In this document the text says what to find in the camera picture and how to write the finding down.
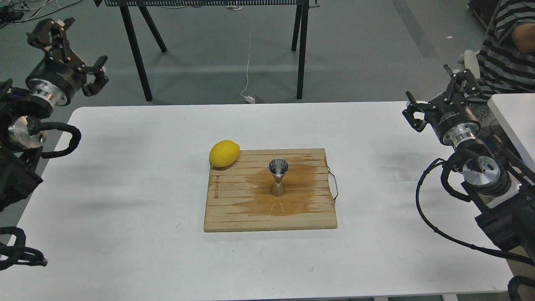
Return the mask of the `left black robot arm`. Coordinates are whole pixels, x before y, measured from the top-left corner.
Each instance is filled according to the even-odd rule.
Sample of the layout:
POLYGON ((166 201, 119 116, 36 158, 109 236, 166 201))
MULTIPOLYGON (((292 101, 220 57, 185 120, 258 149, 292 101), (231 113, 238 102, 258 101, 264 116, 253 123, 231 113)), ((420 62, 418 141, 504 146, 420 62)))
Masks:
POLYGON ((78 147, 82 134, 64 122, 50 122, 55 106, 68 105, 78 91, 98 94, 108 83, 107 56, 88 66, 71 49, 66 31, 74 18, 40 21, 28 33, 28 44, 44 57, 25 80, 26 88, 12 80, 1 82, 0 202, 4 210, 29 197, 42 178, 36 173, 40 159, 67 156, 78 147))

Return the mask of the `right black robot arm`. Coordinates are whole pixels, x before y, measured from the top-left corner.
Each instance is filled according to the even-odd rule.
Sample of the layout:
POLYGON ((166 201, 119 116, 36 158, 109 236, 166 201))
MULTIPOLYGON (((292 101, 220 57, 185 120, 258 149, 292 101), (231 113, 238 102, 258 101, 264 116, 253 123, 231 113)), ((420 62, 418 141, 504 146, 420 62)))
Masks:
POLYGON ((411 92, 403 116, 417 132, 429 125, 442 145, 453 147, 448 159, 434 160, 417 181, 416 207, 422 220, 449 241, 487 255, 534 265, 534 173, 493 136, 494 147, 480 139, 480 122, 469 101, 480 94, 470 69, 452 71, 446 90, 428 102, 417 102, 411 92), (480 214, 476 224, 497 247, 479 247, 445 234, 423 213, 420 187, 441 166, 440 183, 452 197, 472 202, 480 214))

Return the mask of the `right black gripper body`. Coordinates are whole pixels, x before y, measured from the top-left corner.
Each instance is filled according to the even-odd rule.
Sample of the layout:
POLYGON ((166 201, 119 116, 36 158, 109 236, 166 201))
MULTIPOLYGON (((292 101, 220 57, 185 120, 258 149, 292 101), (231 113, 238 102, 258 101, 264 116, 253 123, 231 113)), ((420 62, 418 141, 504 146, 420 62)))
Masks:
POLYGON ((480 122, 468 108, 462 94, 454 94, 446 100, 439 95, 428 103, 426 122, 430 124, 442 145, 456 147, 461 140, 474 137, 480 130, 480 122))

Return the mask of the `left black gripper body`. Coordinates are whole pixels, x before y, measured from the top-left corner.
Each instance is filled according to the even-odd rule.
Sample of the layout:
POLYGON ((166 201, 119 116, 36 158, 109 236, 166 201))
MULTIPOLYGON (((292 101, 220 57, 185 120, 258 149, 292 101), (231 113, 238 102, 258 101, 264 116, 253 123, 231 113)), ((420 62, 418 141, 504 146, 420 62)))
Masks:
POLYGON ((86 74, 51 59, 42 59, 25 80, 31 91, 41 90, 50 94, 48 101, 52 101, 52 106, 69 105, 75 93, 86 83, 86 74))

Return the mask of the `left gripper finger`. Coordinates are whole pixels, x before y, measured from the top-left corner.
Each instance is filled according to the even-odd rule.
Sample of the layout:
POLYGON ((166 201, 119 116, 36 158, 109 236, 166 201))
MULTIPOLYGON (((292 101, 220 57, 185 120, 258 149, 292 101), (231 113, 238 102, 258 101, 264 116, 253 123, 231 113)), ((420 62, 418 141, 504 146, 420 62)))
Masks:
POLYGON ((100 56, 99 59, 95 62, 94 66, 84 66, 78 67, 79 74, 86 74, 94 76, 95 80, 90 83, 85 83, 82 85, 82 92, 86 97, 92 97, 98 94, 108 83, 109 78, 105 75, 105 63, 107 62, 107 55, 100 56))
POLYGON ((75 70, 81 69, 86 63, 71 49, 66 36, 67 29, 74 22, 74 18, 48 18, 39 21, 33 31, 27 33, 27 42, 30 46, 42 50, 46 61, 55 61, 75 70))

